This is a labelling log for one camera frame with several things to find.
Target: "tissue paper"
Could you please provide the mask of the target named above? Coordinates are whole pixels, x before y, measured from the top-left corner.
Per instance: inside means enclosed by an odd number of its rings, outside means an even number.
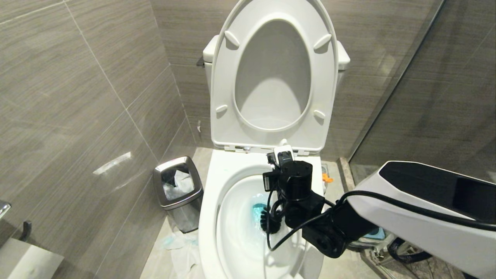
[[[169,183],[164,183],[164,193],[168,200],[180,198],[194,190],[193,179],[189,173],[184,173],[177,170],[174,175],[175,186]]]
[[[163,249],[171,251],[172,264],[176,278],[203,278],[201,268],[192,270],[193,266],[201,267],[197,234],[183,234],[175,231],[163,240]]]

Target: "black cable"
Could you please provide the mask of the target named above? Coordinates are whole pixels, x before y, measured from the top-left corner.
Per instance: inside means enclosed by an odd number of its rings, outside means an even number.
[[[270,216],[272,218],[275,218],[276,217],[276,210],[277,208],[283,203],[282,200],[276,200],[276,202],[272,205],[272,209],[269,211],[270,212]]]
[[[288,232],[288,234],[286,234],[283,238],[281,238],[281,240],[279,240],[279,242],[277,242],[277,244],[274,247],[270,247],[270,241],[269,241],[269,236],[268,236],[269,234],[267,233],[267,246],[269,247],[269,250],[270,251],[276,250],[277,248],[279,248],[279,246],[281,246],[281,244],[283,244],[284,241],[286,241],[288,238],[290,238],[299,229],[303,228],[308,223],[311,223],[311,222],[313,222],[315,220],[318,220],[318,219],[326,216],[327,214],[329,214],[331,212],[332,212],[331,210],[327,210],[326,212],[323,212],[323,213],[321,213],[321,214],[319,214],[319,215],[317,215],[317,216],[315,216],[315,217],[313,217],[311,219],[308,219],[305,222],[301,223],[300,225],[298,225],[297,227],[295,227],[294,229],[292,229],[290,232]]]
[[[427,253],[426,251],[422,251],[417,254],[398,255],[398,249],[403,243],[405,243],[405,240],[397,237],[395,240],[393,240],[393,242],[391,242],[391,244],[387,248],[387,251],[389,252],[390,256],[402,264],[412,264],[432,257],[432,255]]]
[[[384,195],[381,195],[378,193],[369,192],[369,191],[350,191],[350,192],[347,192],[339,199],[339,201],[336,203],[336,206],[343,204],[345,199],[349,196],[366,196],[366,197],[381,200],[383,202],[392,204],[396,207],[406,209],[408,211],[411,211],[411,212],[414,212],[417,214],[421,214],[421,215],[424,215],[424,216],[427,216],[430,218],[434,218],[437,220],[441,220],[441,221],[445,221],[445,222],[449,222],[449,223],[453,223],[453,224],[458,224],[458,225],[462,225],[462,226],[466,226],[466,227],[470,227],[470,228],[496,231],[496,224],[484,223],[484,222],[480,222],[480,221],[475,221],[475,220],[456,217],[456,216],[452,216],[452,215],[448,215],[448,214],[444,214],[444,213],[439,213],[437,211],[433,211],[430,209],[424,209],[424,208],[421,208],[418,206],[407,204],[407,203],[395,200],[393,198],[390,198],[390,197],[387,197],[387,196],[384,196]]]
[[[265,232],[265,234],[267,235],[267,246],[269,246],[269,249],[270,249],[270,198],[272,197],[272,193],[274,192],[274,190],[270,191],[269,193],[269,199],[267,200],[267,231]]]
[[[274,190],[270,191],[270,194],[269,194],[269,199],[267,201],[267,207],[268,208],[270,208],[270,198],[272,196],[273,191]],[[496,231],[496,224],[484,223],[484,222],[479,222],[479,221],[474,221],[474,220],[465,219],[465,218],[461,218],[461,217],[456,217],[456,216],[452,216],[452,215],[448,215],[448,214],[444,214],[444,213],[439,213],[437,211],[433,211],[430,209],[424,209],[424,208],[421,208],[418,206],[407,204],[407,203],[395,200],[393,198],[390,198],[390,197],[387,197],[387,196],[384,196],[384,195],[381,195],[378,193],[369,192],[369,191],[358,191],[357,190],[357,191],[347,192],[338,200],[336,205],[334,205],[333,203],[331,203],[325,199],[324,199],[324,202],[327,205],[330,205],[331,207],[340,206],[341,204],[343,204],[343,202],[349,196],[366,196],[366,197],[378,199],[380,201],[389,203],[389,204],[394,205],[396,207],[399,207],[399,208],[402,208],[402,209],[405,209],[405,210],[408,210],[408,211],[411,211],[411,212],[414,212],[414,213],[417,213],[420,215],[424,215],[424,216],[431,217],[431,218],[441,220],[441,221],[445,221],[448,223],[458,224],[458,225],[476,228],[476,229]],[[286,234],[281,240],[279,240],[279,242],[277,242],[277,244],[274,247],[270,247],[269,233],[267,233],[267,246],[269,247],[269,250],[270,251],[276,250],[284,241],[286,241],[288,238],[290,238],[296,231],[303,228],[304,226],[306,226],[310,222],[313,222],[317,219],[320,219],[320,218],[324,217],[326,214],[329,214],[331,212],[332,212],[332,210],[327,210],[326,212],[321,213],[321,214],[301,223],[299,226],[295,227],[288,234]],[[267,218],[267,232],[270,231],[269,230],[269,223],[270,223],[269,218]]]
[[[326,205],[328,205],[328,206],[332,207],[332,208],[336,206],[335,204],[333,204],[332,202],[330,202],[330,201],[328,201],[328,200],[326,200],[326,199],[324,199],[324,203],[325,203]]]

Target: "robotic arm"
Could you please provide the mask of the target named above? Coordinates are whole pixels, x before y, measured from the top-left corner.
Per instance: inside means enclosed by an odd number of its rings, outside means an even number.
[[[496,185],[432,166],[390,161],[333,204],[311,190],[312,165],[289,145],[267,155],[277,201],[262,215],[273,251],[294,232],[328,257],[378,226],[480,279],[496,276]],[[324,204],[330,206],[322,212]],[[293,230],[271,247],[283,220]]]

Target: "black hose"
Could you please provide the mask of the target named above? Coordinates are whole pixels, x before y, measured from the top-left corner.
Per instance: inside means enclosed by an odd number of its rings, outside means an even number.
[[[332,207],[332,208],[336,206],[335,204],[333,204],[332,202],[330,202],[330,201],[328,201],[328,200],[326,200],[326,199],[324,199],[324,203],[325,203],[326,205],[328,205],[328,206]]]
[[[427,253],[426,251],[422,251],[420,253],[411,254],[411,255],[404,255],[404,256],[398,255],[398,248],[403,243],[405,243],[405,240],[397,237],[395,240],[393,240],[393,242],[391,242],[391,244],[387,248],[387,251],[393,257],[393,259],[399,261],[402,264],[416,263],[432,257],[432,255]]]
[[[267,235],[267,246],[269,247],[269,249],[271,251],[273,251],[271,248],[270,248],[270,198],[272,197],[272,193],[274,192],[274,190],[270,191],[269,193],[269,199],[267,200],[267,231],[266,231],[266,235]]]
[[[324,216],[326,216],[327,214],[331,213],[332,211],[330,210],[327,210],[326,212],[323,212],[311,219],[308,219],[306,220],[305,222],[301,223],[300,225],[298,225],[297,227],[295,227],[294,229],[292,229],[290,232],[288,232],[288,234],[286,234],[283,238],[281,238],[281,240],[279,240],[279,242],[277,242],[277,244],[274,246],[274,247],[270,247],[270,241],[269,241],[269,236],[267,234],[267,246],[269,247],[269,250],[270,251],[274,251],[276,250],[277,248],[279,248],[279,246],[281,246],[281,244],[283,244],[284,241],[286,241],[288,238],[290,238],[293,234],[295,234],[295,232],[297,232],[299,229],[303,228],[304,226],[308,225],[309,223],[315,221],[315,220],[318,220]]]

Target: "paper on floor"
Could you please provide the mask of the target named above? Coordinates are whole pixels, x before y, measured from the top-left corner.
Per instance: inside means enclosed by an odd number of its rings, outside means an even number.
[[[174,273],[170,278],[204,279],[198,248],[198,234],[174,231],[163,239],[163,249],[171,251]]]

